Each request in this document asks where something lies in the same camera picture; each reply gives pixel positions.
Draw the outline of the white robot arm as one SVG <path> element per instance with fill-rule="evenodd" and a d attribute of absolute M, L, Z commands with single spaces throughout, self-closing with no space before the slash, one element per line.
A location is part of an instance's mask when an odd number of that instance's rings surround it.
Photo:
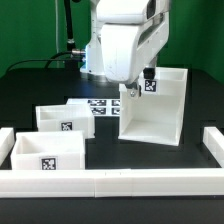
<path fill-rule="evenodd" d="M 123 84 L 130 97 L 139 97 L 139 79 L 155 77 L 157 55 L 168 41 L 170 6 L 171 0 L 90 0 L 84 76 Z"/>

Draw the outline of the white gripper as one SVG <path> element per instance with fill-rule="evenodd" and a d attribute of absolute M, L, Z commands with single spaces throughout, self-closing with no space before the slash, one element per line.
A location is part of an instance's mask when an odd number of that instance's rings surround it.
<path fill-rule="evenodd" d="M 129 84 L 131 98 L 141 96 L 140 84 L 133 82 L 142 71 L 145 79 L 155 78 L 155 69 L 145 67 L 168 41 L 169 10 L 170 0 L 100 0 L 97 5 L 105 76 Z"/>

